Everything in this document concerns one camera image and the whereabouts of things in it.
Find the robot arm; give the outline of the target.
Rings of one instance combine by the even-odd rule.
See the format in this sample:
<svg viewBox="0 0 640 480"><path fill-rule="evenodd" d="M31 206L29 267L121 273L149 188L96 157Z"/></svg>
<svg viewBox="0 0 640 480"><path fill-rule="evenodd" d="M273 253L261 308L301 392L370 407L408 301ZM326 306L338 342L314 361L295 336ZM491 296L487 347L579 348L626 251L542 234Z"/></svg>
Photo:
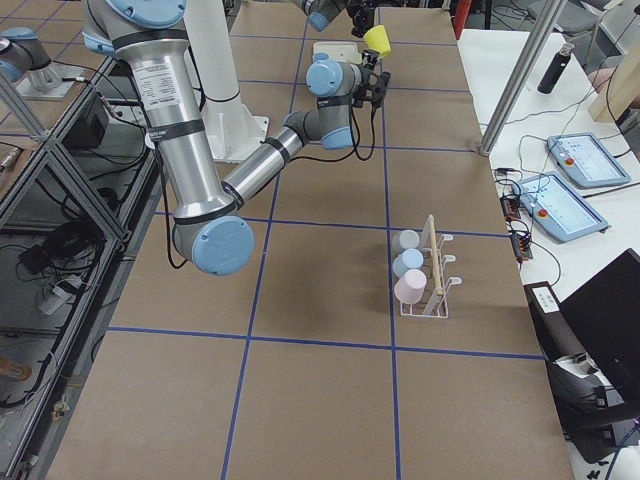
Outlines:
<svg viewBox="0 0 640 480"><path fill-rule="evenodd" d="M315 53L306 84L316 99L286 117L274 136L242 103L225 10L219 1L86 1L86 47L131 69L177 206L171 251L200 271L229 275L250 259L254 234L239 216L312 141L327 150L355 145L353 111L383 103L390 76L378 71L391 48L382 26L366 22L358 62Z"/></svg>
<svg viewBox="0 0 640 480"><path fill-rule="evenodd" d="M374 27L376 1L365 0L298 0L293 4L307 16L311 26L318 32L324 31L340 13L346 11L352 20L351 34L357 38Z"/></svg>

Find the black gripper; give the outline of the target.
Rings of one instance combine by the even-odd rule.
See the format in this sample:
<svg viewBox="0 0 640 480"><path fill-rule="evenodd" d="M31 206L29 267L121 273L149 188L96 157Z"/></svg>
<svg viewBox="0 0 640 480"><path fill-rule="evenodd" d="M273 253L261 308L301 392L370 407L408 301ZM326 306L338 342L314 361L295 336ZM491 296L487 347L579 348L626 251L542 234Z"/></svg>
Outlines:
<svg viewBox="0 0 640 480"><path fill-rule="evenodd" d="M380 52L374 49L364 49L361 52L363 65L376 65L380 59ZM386 97L391 73L383 71L380 74L370 70L362 71L362 81L354 91L354 107L362 108L368 102L372 108L380 108Z"/></svg>
<svg viewBox="0 0 640 480"><path fill-rule="evenodd" d="M364 35L374 26L375 3L350 2L349 17L353 24L351 33L357 38L363 38Z"/></svg>

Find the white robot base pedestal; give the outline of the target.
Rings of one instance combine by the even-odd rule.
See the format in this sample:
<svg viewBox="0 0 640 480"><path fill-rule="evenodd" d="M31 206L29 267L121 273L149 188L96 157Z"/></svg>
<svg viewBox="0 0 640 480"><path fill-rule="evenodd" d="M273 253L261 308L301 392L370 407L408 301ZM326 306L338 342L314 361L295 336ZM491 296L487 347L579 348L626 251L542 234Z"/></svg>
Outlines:
<svg viewBox="0 0 640 480"><path fill-rule="evenodd" d="M213 156L241 163L266 138L269 119L252 115L242 100L223 3L189 1L184 21L198 70L193 78L204 89L201 115Z"/></svg>

